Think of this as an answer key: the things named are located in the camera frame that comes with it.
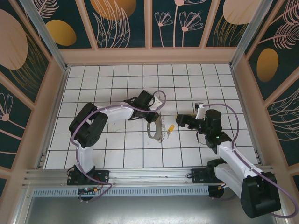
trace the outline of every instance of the yellow oval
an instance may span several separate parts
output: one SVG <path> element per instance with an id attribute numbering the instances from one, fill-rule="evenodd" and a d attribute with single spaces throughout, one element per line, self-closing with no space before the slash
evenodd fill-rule
<path id="1" fill-rule="evenodd" d="M 278 54 L 271 48 L 263 50 L 257 60 L 257 77 L 262 82 L 270 81 L 278 67 Z"/>
<path id="2" fill-rule="evenodd" d="M 235 25 L 247 24 L 257 10 L 260 0 L 226 0 L 223 5 L 224 19 Z"/>
<path id="3" fill-rule="evenodd" d="M 77 40 L 73 28 L 62 20 L 51 20 L 46 24 L 54 41 L 63 46 L 70 46 Z"/>
<path id="4" fill-rule="evenodd" d="M 94 10 L 108 20 L 121 20 L 122 16 L 117 16 L 115 3 L 119 9 L 126 12 L 127 17 L 133 14 L 136 9 L 136 0 L 90 0 Z"/>
<path id="5" fill-rule="evenodd" d="M 16 70 L 26 61 L 28 44 L 22 25 L 9 13 L 0 9 L 0 64 Z"/>

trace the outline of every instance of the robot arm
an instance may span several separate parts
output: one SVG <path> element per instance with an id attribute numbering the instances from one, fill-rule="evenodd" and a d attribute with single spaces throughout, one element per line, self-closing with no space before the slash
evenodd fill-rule
<path id="1" fill-rule="evenodd" d="M 241 200 L 243 210 L 250 218 L 280 210 L 278 189 L 264 181 L 252 169 L 276 182 L 274 174 L 263 173 L 236 147 L 232 148 L 232 140 L 222 131 L 219 111 L 207 110 L 205 112 L 201 104 L 196 104 L 195 109 L 198 112 L 196 116 L 178 115 L 176 122 L 181 127 L 188 125 L 189 129 L 195 129 L 199 134 L 204 134 L 208 147 L 221 157 L 221 159 L 208 162 L 206 170 L 209 176 L 226 183 L 235 192 Z"/>
<path id="2" fill-rule="evenodd" d="M 145 111 L 152 111 L 157 109 L 161 105 L 161 103 L 162 102 L 158 97 L 153 96 L 147 91 L 143 90 L 138 97 L 134 97 L 130 100 L 124 100 L 124 102 L 120 104 L 130 105 Z M 92 103 L 86 104 L 69 127 L 69 130 L 72 133 L 72 135 L 79 126 L 79 124 L 90 113 L 99 108 L 100 107 L 96 107 Z M 134 118 L 145 118 L 147 122 L 151 123 L 156 121 L 158 117 L 159 114 L 157 112 L 140 112 L 134 110 L 133 108 L 123 106 L 115 107 L 109 110 L 103 110 L 102 112 L 99 112 L 94 116 L 91 116 L 90 120 L 92 120 L 92 123 L 84 123 L 75 136 L 75 141 L 77 141 L 77 143 L 79 144 L 78 159 L 83 171 L 85 173 L 88 173 L 94 169 L 93 145 L 99 140 L 106 124 L 113 123 L 121 119 Z"/>

